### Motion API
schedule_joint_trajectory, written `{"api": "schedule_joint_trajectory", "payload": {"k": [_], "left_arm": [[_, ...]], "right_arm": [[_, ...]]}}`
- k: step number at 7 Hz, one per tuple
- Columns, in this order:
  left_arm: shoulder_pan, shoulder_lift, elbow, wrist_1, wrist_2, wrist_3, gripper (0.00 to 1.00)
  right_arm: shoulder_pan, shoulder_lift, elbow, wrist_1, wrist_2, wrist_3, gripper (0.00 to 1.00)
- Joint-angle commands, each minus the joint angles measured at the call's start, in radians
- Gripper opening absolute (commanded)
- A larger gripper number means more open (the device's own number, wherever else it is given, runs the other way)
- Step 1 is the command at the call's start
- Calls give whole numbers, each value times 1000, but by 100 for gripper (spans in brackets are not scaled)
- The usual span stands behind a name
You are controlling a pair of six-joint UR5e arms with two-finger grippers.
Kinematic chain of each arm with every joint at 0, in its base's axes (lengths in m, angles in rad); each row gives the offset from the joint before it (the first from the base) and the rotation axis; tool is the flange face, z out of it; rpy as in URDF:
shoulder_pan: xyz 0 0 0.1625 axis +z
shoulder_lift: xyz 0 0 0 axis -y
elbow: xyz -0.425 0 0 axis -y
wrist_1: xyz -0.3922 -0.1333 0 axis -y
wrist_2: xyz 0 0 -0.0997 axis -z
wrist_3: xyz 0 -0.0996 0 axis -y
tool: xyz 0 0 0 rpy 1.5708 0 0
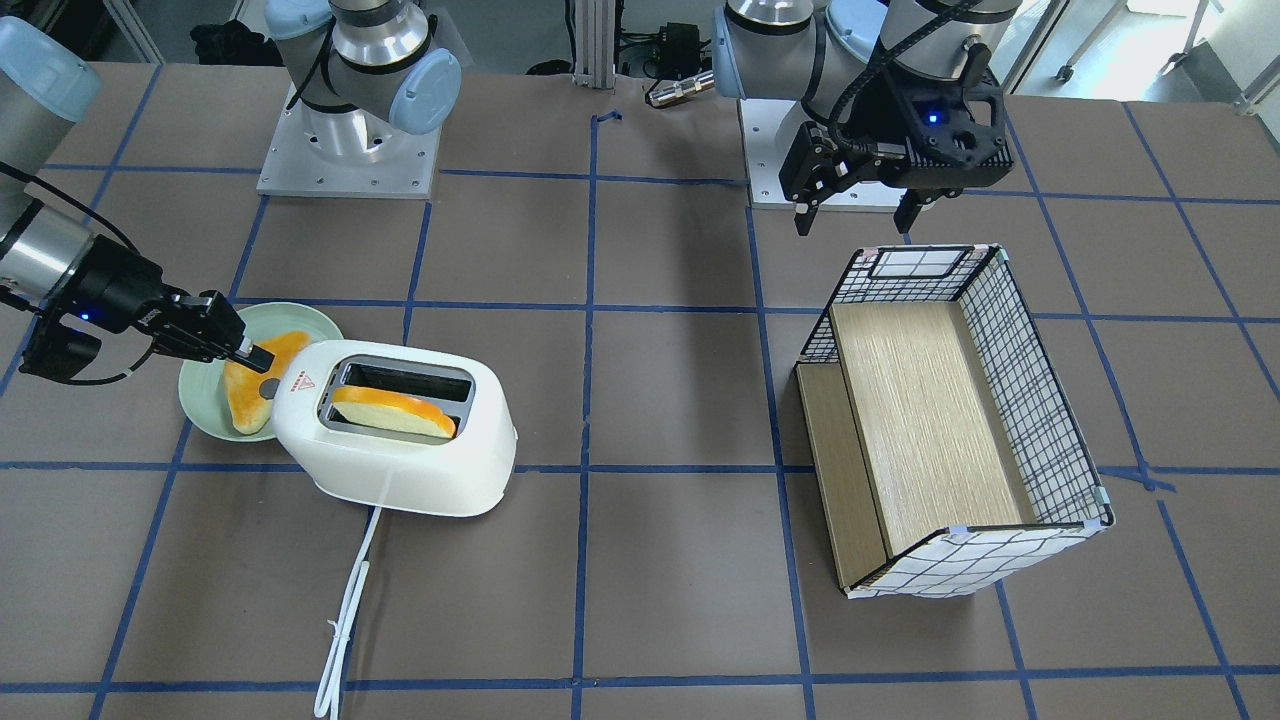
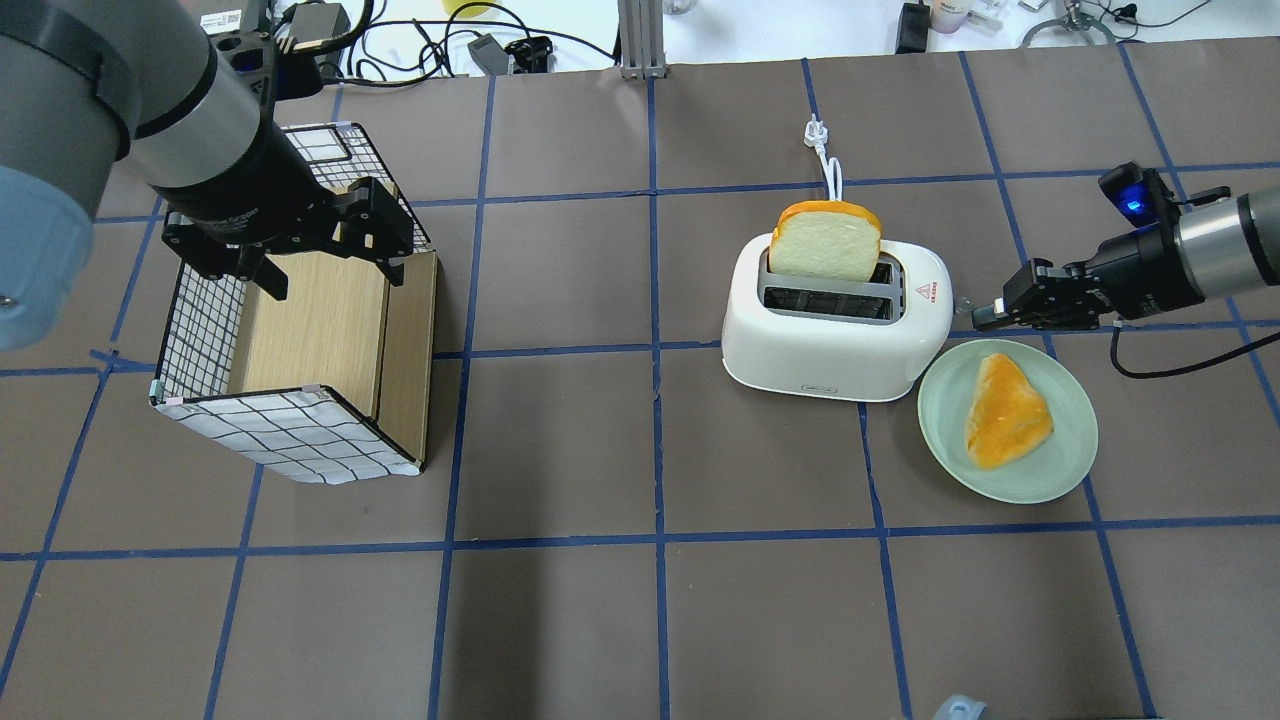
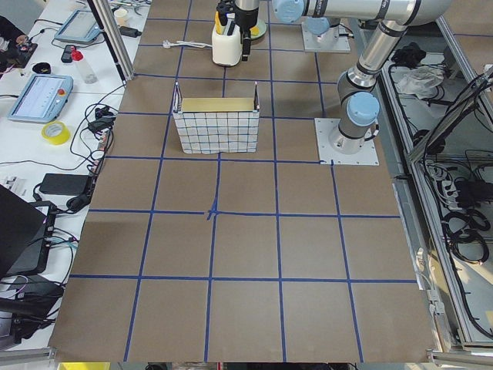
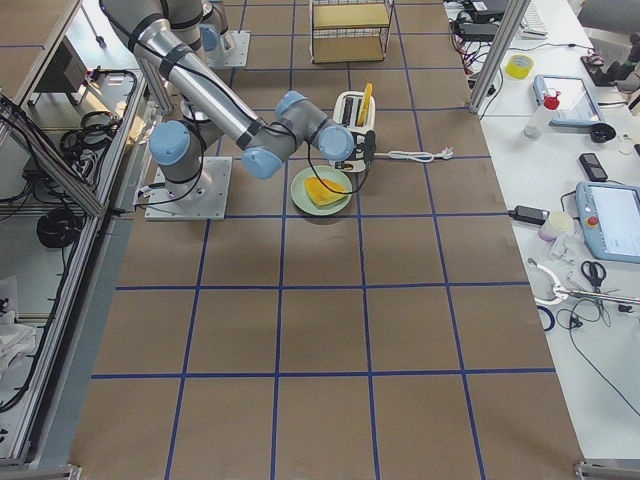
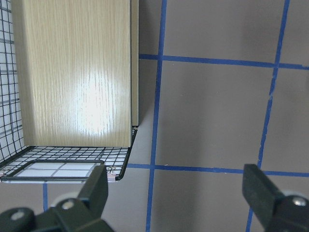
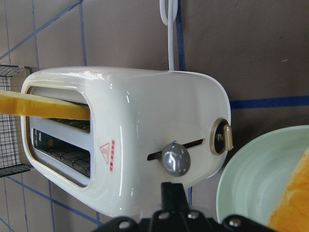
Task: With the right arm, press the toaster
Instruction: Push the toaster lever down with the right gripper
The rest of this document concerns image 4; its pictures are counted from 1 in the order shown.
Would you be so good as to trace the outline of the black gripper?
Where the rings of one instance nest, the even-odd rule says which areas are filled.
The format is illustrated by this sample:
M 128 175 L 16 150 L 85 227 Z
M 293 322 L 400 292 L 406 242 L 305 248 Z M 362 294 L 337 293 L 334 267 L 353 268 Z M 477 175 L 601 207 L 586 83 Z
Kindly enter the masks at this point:
M 352 133 L 355 147 L 352 154 L 352 164 L 355 168 L 369 168 L 376 152 L 376 133 L 367 130 L 365 133 Z

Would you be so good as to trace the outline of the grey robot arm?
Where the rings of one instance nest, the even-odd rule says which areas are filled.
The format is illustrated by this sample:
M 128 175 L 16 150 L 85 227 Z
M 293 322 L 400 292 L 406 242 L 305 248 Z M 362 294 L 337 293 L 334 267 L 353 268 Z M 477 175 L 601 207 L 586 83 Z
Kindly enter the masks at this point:
M 135 56 L 137 39 L 157 19 L 167 20 L 170 31 L 209 66 L 223 66 L 235 48 L 223 1 L 100 1 L 101 11 L 126 48 Z
M 302 145 L 331 164 L 372 163 L 373 131 L 349 131 L 297 91 L 280 100 L 275 121 L 255 113 L 207 64 L 202 33 L 209 20 L 202 2 L 103 1 L 100 8 L 136 59 L 182 96 L 182 119 L 160 124 L 150 139 L 166 195 L 155 207 L 192 208 L 208 196 L 205 152 L 222 136 L 234 141 L 245 169 L 258 179 L 272 177 Z

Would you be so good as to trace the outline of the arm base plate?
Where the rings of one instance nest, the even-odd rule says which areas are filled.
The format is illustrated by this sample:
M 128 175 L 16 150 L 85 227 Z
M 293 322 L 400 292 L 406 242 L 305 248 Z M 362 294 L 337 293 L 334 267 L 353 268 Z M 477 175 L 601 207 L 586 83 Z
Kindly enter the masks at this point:
M 154 181 L 161 188 L 150 191 L 148 221 L 196 221 L 225 219 L 232 173 L 231 157 L 205 156 L 202 173 L 182 185 L 167 182 L 159 167 Z
M 244 68 L 248 61 L 251 32 L 228 30 L 219 34 L 209 25 L 201 26 L 206 64 L 212 69 Z

